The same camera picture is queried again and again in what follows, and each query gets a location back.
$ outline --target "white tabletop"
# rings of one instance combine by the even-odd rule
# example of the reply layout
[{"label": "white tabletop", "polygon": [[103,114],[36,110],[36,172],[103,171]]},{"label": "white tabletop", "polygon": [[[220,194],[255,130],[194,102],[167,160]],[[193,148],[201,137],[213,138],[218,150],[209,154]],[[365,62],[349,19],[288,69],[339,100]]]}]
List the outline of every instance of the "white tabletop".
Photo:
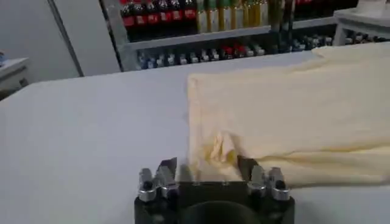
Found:
[{"label": "white tabletop", "polygon": [[[186,156],[188,74],[314,57],[244,58],[22,89],[0,102],[0,223],[133,223],[139,170]],[[296,223],[384,223],[387,208],[377,205],[387,205],[389,193],[390,187],[294,190]]]},{"label": "white tabletop", "polygon": [[19,68],[23,68],[27,65],[28,58],[9,59],[3,62],[3,66],[0,67],[0,78],[6,76]]}]

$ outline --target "yellow bottle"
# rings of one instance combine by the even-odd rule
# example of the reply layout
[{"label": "yellow bottle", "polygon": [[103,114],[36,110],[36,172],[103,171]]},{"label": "yellow bottle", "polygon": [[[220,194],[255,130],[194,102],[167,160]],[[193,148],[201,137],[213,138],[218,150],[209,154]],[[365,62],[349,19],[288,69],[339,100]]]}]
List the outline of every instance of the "yellow bottle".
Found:
[{"label": "yellow bottle", "polygon": [[232,8],[230,0],[223,0],[222,7],[219,9],[219,30],[232,29]]},{"label": "yellow bottle", "polygon": [[261,9],[260,0],[255,0],[253,3],[253,26],[260,26],[261,24]]},{"label": "yellow bottle", "polygon": [[244,27],[244,9],[241,0],[235,0],[232,8],[232,29],[241,29]]}]

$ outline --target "cloth fold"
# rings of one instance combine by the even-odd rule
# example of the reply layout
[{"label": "cloth fold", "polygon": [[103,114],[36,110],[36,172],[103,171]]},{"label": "cloth fold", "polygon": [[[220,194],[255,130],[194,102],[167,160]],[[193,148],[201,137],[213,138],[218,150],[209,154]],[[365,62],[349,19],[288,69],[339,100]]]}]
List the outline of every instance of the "cloth fold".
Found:
[{"label": "cloth fold", "polygon": [[240,180],[243,155],[266,170],[281,167],[294,187],[387,182],[390,51],[377,49],[390,44],[316,49],[323,58],[295,66],[190,75],[194,177]]}]

